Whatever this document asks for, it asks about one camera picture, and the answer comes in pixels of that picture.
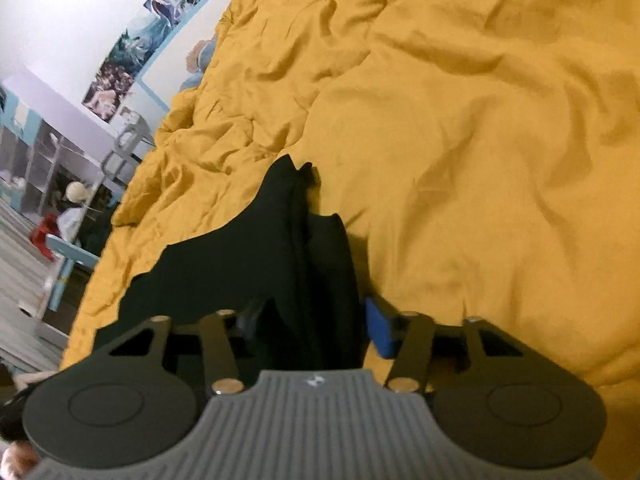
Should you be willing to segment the yellow quilted bedspread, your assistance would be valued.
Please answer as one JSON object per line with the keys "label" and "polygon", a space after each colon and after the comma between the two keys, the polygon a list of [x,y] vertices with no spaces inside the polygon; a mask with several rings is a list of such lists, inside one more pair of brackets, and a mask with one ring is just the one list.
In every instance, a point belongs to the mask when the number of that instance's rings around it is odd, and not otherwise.
{"label": "yellow quilted bedspread", "polygon": [[115,214],[63,356],[131,279],[311,162],[360,278],[639,396],[639,0],[231,0]]}

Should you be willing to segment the round white lamp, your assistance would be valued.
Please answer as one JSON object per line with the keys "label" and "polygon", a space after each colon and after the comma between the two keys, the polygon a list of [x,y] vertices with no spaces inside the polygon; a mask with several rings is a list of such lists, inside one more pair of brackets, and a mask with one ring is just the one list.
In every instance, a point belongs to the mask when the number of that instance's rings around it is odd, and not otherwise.
{"label": "round white lamp", "polygon": [[66,186],[65,194],[64,194],[65,199],[72,204],[85,203],[85,201],[88,200],[90,195],[91,195],[91,188],[87,188],[80,181],[70,182],[70,184]]}

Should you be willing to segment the open shelf unit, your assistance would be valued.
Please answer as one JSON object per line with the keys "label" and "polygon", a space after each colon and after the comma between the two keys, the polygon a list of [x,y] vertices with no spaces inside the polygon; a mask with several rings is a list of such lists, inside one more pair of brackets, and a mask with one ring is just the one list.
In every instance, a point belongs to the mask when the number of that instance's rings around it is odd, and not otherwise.
{"label": "open shelf unit", "polygon": [[94,219],[114,200],[101,162],[114,136],[39,79],[14,76],[1,84],[1,198],[33,224],[73,206],[66,186],[91,193]]}

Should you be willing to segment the red item on desk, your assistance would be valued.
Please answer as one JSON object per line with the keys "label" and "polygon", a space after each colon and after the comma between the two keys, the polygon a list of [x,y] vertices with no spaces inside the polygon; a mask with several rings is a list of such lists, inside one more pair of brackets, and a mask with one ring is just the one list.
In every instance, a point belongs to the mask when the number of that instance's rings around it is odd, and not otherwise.
{"label": "red item on desk", "polygon": [[58,216],[56,214],[47,214],[44,216],[38,226],[36,226],[29,235],[29,241],[40,251],[40,254],[49,261],[53,261],[53,252],[47,248],[46,243],[47,236],[49,234],[53,236],[60,235],[60,230],[58,229]]}

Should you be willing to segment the anime wall posters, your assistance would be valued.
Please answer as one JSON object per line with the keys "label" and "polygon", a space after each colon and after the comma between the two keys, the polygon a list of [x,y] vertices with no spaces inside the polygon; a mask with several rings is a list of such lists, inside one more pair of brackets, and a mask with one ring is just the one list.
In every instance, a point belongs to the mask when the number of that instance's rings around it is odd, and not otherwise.
{"label": "anime wall posters", "polygon": [[202,0],[145,0],[104,58],[82,105],[110,122],[153,54]]}

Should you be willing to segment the black garment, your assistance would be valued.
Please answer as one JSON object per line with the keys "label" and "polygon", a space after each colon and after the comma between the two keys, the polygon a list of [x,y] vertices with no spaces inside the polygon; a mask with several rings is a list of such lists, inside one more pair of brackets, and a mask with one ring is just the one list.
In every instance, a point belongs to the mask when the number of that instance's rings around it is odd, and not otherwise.
{"label": "black garment", "polygon": [[99,349],[154,315],[191,325],[236,312],[232,349],[243,382],[262,370],[353,370],[367,351],[366,309],[339,216],[309,210],[314,167],[288,156],[268,169],[254,200],[215,231],[167,246],[136,276]]}

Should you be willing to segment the plush toy on bed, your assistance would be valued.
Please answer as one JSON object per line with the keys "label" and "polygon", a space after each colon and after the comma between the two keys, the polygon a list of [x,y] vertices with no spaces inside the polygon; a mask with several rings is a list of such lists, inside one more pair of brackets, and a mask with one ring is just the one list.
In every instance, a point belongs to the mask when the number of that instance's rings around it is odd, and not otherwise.
{"label": "plush toy on bed", "polygon": [[200,40],[186,56],[186,71],[189,76],[180,84],[179,90],[196,88],[202,81],[204,74],[214,55],[217,35],[206,40]]}

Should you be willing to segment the grey bunk bed ladder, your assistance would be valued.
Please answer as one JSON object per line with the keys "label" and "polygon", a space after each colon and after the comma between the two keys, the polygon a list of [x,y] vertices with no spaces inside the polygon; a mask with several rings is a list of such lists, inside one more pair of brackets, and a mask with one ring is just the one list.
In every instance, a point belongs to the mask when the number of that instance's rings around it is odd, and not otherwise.
{"label": "grey bunk bed ladder", "polygon": [[115,119],[117,136],[102,159],[101,172],[112,185],[124,190],[143,155],[154,146],[154,139],[146,120],[130,107],[123,107]]}

